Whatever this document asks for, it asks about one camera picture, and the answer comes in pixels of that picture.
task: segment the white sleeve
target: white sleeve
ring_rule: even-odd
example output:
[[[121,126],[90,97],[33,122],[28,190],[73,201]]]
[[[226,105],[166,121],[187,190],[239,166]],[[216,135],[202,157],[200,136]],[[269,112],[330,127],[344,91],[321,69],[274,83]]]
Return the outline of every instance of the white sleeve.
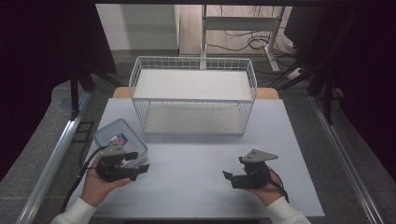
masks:
[[[86,224],[96,211],[96,207],[90,206],[77,197],[76,201],[62,214],[56,216],[51,224]]]
[[[294,210],[286,201],[285,197],[281,197],[267,206],[270,218],[274,224],[310,224],[302,212]]]

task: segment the hand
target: hand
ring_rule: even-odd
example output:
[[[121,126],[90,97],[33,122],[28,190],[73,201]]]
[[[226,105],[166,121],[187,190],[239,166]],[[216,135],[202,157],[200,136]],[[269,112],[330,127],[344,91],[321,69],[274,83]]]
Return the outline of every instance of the hand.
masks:
[[[131,182],[130,178],[124,178],[114,182],[106,182],[103,180],[93,168],[96,167],[99,160],[100,158],[97,157],[92,164],[92,169],[88,170],[85,178],[84,189],[81,194],[81,199],[94,207],[101,203],[111,190],[122,187]]]
[[[271,172],[271,179],[273,179],[278,185],[282,186],[282,182],[280,181],[279,176],[274,174],[274,172]],[[260,201],[265,206],[270,205],[274,201],[278,200],[279,198],[282,197],[282,194],[280,194],[279,190],[272,186],[271,184],[266,184],[264,187],[261,189],[246,189],[247,191],[250,191],[254,193],[257,197],[259,197]]]

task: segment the white wire basket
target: white wire basket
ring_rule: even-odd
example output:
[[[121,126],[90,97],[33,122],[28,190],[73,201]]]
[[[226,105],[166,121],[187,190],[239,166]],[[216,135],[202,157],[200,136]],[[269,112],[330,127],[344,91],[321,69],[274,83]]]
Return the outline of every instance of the white wire basket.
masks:
[[[129,87],[146,134],[242,135],[257,83],[249,59],[138,57]]]

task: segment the container lid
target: container lid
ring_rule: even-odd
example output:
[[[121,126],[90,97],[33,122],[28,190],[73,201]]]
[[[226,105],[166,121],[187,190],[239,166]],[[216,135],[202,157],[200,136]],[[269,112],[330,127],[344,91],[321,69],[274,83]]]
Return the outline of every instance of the container lid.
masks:
[[[134,133],[124,119],[117,119],[96,131],[93,139],[97,146],[106,147],[110,141],[118,140],[127,152],[138,152],[136,160],[126,161],[124,167],[135,167],[147,156],[146,144]]]

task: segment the white tabletop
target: white tabletop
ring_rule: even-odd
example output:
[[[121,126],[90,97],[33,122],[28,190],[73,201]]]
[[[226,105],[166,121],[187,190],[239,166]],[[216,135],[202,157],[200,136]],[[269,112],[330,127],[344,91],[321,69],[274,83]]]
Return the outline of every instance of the white tabletop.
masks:
[[[238,157],[253,148],[279,156],[267,165],[281,176],[295,209],[308,217],[324,216],[281,100],[256,100],[243,136],[143,135],[131,99],[109,99],[99,128],[116,119],[125,119],[146,142],[150,167],[135,182],[113,190],[98,206],[95,217],[267,217],[256,196],[233,189],[222,173],[243,175]],[[92,144],[90,154],[95,149]],[[82,184],[70,202],[81,190]]]

